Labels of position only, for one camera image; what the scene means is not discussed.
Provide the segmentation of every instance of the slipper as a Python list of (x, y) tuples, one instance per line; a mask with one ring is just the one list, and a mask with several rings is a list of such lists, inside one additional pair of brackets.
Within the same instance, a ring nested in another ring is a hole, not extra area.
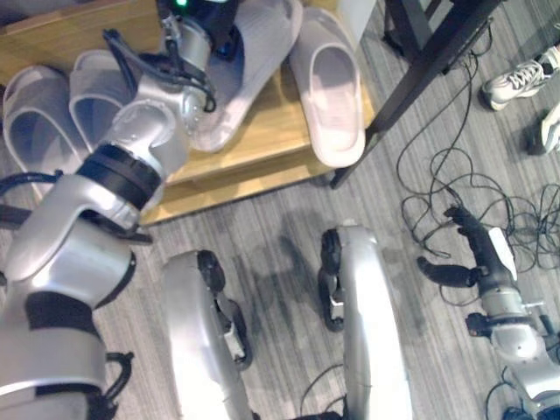
[(216, 87), (216, 110), (200, 117), (192, 147), (219, 151), (231, 140), (259, 92), (298, 38), (299, 0), (245, 0), (235, 17), (241, 41), (231, 62), (212, 57), (206, 73)]
[(304, 10), (290, 67), (315, 155), (333, 168), (354, 164), (366, 142), (360, 73), (350, 40), (332, 14)]
[(94, 151), (116, 113), (132, 100), (111, 52), (83, 52), (70, 73), (70, 115)]
[[(68, 112), (68, 84), (49, 67), (31, 66), (17, 73), (3, 96), (3, 137), (24, 172), (72, 173), (88, 148)], [(41, 198), (48, 184), (33, 184)]]

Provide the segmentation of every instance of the wooden shoe rack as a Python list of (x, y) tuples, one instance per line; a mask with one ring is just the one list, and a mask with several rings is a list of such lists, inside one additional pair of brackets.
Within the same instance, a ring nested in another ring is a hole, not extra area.
[[(336, 8), (336, 0), (304, 2)], [(0, 29), (0, 83), (20, 69), (44, 64), (69, 72), (84, 50), (103, 48), (102, 29), (116, 28), (137, 51), (154, 51), (159, 26), (154, 0), (97, 0)], [(364, 119), (374, 111), (362, 88)], [(308, 179), (330, 169), (313, 155), (298, 90), (286, 64), (259, 94), (234, 139), (219, 153), (192, 151), (168, 180), (146, 224)]]

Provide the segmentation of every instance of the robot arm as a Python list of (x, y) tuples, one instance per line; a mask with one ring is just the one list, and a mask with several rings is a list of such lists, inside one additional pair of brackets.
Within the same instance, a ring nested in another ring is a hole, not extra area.
[(188, 136), (198, 114), (209, 110), (207, 61), (225, 42), (238, 3), (158, 0), (166, 55), (133, 58), (118, 34), (106, 32), (129, 85), (126, 59), (143, 76), (102, 145), (55, 184), (10, 246), (0, 314), (0, 419), (99, 418), (106, 350), (92, 312), (134, 274), (136, 259), (119, 236), (137, 229), (165, 179), (186, 162)]
[(511, 370), (525, 410), (532, 416), (540, 418), (560, 410), (560, 366), (548, 356), (544, 339), (522, 301), (514, 257), (504, 234), (498, 227), (486, 230), (462, 207), (452, 207), (445, 215), (459, 225), (459, 233), (468, 239), (477, 265), (474, 269), (434, 265), (420, 257), (420, 270), (437, 284), (476, 284), (486, 315), (471, 313), (467, 317), (469, 333), (490, 339), (495, 352)]

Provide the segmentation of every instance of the gray carpet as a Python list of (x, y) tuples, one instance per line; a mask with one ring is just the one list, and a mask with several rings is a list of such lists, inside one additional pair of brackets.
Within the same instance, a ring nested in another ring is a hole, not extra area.
[[(369, 67), (364, 74), (370, 79), (377, 104), (388, 97), (407, 68), (406, 62), (380, 41), (383, 13), (380, 1), (362, 41)], [(560, 35), (553, 28), (560, 21), (556, 0), (509, 0), (494, 17), (493, 47), (480, 59), (473, 81), (475, 91), (488, 78), (543, 51)], [(406, 142), (464, 83), (460, 70), (435, 80), (338, 191), (328, 189), (326, 180), (319, 178), (151, 227), (155, 244), (136, 249), (139, 266), (134, 282), (115, 304), (96, 315), (108, 349), (136, 354), (131, 383), (120, 400), (119, 418), (176, 418), (160, 304), (160, 269), (171, 256), (191, 249), (215, 251), (227, 273), (226, 292), (245, 314), (255, 350), (253, 365), (242, 374), (251, 407), (263, 420), (296, 417), (307, 385), (325, 368), (342, 361), (342, 336), (328, 332), (319, 316), (316, 272), (321, 234), (346, 219), (372, 228), (381, 244), (409, 370), (415, 419), (483, 418), (487, 391), (499, 380), (502, 365), (485, 340), (470, 338), (466, 331), (464, 317), (477, 311), (479, 304), (451, 307), (442, 301), (438, 288), (419, 274), (415, 259), (422, 250), (411, 240), (400, 216), (401, 200), (409, 193), (398, 183), (395, 170)], [(476, 171), (496, 179), (508, 194), (537, 200), (544, 184), (558, 181), (560, 157), (556, 153), (529, 157), (522, 144), (537, 118), (558, 98), (560, 78), (537, 96), (515, 101), (500, 113), (483, 108), (474, 97), (458, 146), (472, 156)], [(466, 92), (410, 148), (402, 161), (402, 175), (409, 186), (424, 191), (429, 188), (431, 156), (451, 143), (465, 107)], [(5, 173), (15, 171), (5, 151), (1, 159)], [(466, 161), (454, 156), (444, 167), (442, 178), (452, 179), (466, 169)], [(495, 198), (489, 192), (469, 190), (466, 183), (458, 190), (475, 213)], [(24, 204), (25, 191), (10, 192), (6, 201)], [(436, 211), (443, 212), (449, 203), (438, 199)], [(410, 209), (412, 213), (415, 210), (422, 208)], [(503, 208), (496, 208), (490, 216), (488, 221), (504, 225)], [(421, 226), (423, 232), (430, 228), (429, 224)], [(5, 256), (11, 234), (0, 235)], [(452, 250), (455, 261), (473, 261), (466, 243), (454, 230), (437, 234), (432, 245)], [(557, 270), (532, 269), (520, 276), (525, 298), (544, 298), (555, 326), (560, 321), (559, 280)], [(447, 295), (461, 301), (472, 293), (460, 290)], [(342, 372), (336, 369), (309, 394), (304, 413), (322, 411), (344, 392)], [(500, 418), (504, 407), (516, 403), (512, 392), (498, 392), (490, 418)], [(334, 407), (339, 410), (340, 404)]]

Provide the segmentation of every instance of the white sneaker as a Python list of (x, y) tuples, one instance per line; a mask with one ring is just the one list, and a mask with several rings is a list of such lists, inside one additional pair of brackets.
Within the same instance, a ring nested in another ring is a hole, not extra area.
[(544, 117), (535, 141), (529, 145), (531, 155), (560, 151), (560, 102)]
[(515, 98), (527, 98), (536, 94), (546, 82), (560, 70), (560, 51), (555, 46), (543, 55), (518, 65), (482, 86), (482, 94), (488, 105), (500, 111)]

